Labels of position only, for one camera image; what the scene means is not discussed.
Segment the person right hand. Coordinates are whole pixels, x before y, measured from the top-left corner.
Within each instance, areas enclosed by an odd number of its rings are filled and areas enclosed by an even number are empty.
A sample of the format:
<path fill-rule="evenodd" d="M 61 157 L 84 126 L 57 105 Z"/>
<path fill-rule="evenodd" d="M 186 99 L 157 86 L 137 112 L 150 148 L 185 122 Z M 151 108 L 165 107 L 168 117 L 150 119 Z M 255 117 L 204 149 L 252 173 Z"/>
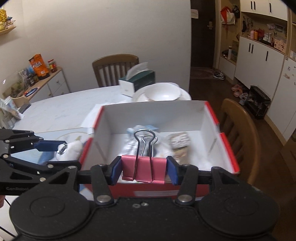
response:
<path fill-rule="evenodd" d="M 1 196 L 0 196 L 0 208 L 3 207 L 3 205 L 4 205 L 4 200 L 5 200 L 5 196 L 1 195 Z"/>

